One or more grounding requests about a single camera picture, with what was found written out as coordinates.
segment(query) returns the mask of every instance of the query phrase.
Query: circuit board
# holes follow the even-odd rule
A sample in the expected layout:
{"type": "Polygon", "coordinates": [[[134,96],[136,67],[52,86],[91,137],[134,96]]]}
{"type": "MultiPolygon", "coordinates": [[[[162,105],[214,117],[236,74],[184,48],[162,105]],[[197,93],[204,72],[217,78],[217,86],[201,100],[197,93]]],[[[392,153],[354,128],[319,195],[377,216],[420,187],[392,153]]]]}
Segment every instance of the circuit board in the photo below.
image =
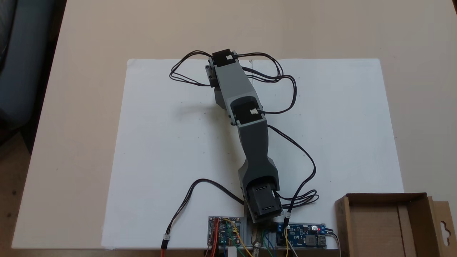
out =
{"type": "MultiPolygon", "coordinates": [[[[289,223],[287,239],[293,247],[326,248],[325,224],[289,223]]],[[[283,223],[277,223],[276,246],[286,246],[283,223]]]]}
{"type": "Polygon", "coordinates": [[[242,235],[241,231],[241,222],[243,218],[241,217],[214,217],[210,216],[208,217],[208,237],[207,237],[207,244],[212,244],[213,243],[213,231],[214,231],[214,222],[219,219],[219,226],[218,226],[218,244],[226,244],[227,246],[229,245],[240,245],[240,241],[238,237],[236,236],[235,231],[233,230],[233,225],[232,223],[228,221],[224,221],[223,219],[228,219],[235,223],[236,230],[238,233],[242,235]]]}

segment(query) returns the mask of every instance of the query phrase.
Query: wire connector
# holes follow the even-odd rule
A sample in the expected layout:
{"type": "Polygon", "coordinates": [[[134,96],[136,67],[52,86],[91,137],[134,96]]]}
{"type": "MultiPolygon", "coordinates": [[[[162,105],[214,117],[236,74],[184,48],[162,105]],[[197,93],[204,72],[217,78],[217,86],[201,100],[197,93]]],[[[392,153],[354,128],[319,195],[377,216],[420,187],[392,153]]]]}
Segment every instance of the wire connector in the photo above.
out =
{"type": "Polygon", "coordinates": [[[164,234],[164,238],[162,240],[162,245],[160,246],[161,249],[167,249],[168,242],[170,241],[170,235],[164,234]]]}
{"type": "Polygon", "coordinates": [[[290,212],[286,212],[286,217],[284,218],[284,224],[282,225],[283,227],[289,226],[289,220],[290,220],[290,212]]]}

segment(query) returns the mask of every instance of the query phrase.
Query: robotic arm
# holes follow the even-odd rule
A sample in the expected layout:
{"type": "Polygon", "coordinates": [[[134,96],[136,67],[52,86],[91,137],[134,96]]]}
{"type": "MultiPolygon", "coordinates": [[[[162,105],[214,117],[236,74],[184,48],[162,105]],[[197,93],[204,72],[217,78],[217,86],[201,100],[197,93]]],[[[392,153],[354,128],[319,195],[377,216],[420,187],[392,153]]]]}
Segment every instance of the robotic arm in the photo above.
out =
{"type": "Polygon", "coordinates": [[[228,112],[231,124],[238,127],[246,160],[238,170],[245,204],[254,223],[283,214],[278,170],[268,157],[268,127],[257,93],[229,49],[213,53],[205,66],[216,103],[228,112]]]}

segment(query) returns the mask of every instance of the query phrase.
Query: beige table surface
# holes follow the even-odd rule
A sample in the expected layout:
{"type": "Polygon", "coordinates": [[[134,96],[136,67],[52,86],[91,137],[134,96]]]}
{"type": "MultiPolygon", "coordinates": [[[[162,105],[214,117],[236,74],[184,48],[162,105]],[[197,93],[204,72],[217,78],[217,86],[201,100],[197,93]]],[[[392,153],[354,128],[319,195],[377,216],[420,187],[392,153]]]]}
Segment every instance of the beige table surface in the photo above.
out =
{"type": "Polygon", "coordinates": [[[13,247],[101,248],[127,60],[225,48],[380,58],[405,191],[457,220],[452,0],[69,0],[13,247]]]}

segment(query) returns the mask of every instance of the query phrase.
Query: cardboard box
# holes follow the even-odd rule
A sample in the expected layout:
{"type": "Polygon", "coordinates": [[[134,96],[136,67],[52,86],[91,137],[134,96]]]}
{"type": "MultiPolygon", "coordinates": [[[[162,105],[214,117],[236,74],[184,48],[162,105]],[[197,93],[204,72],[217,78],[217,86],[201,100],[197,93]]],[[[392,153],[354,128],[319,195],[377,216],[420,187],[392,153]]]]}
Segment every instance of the cardboard box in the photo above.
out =
{"type": "Polygon", "coordinates": [[[456,257],[448,202],[426,193],[349,193],[335,202],[342,257],[456,257]],[[443,241],[441,222],[450,232],[443,241]]]}

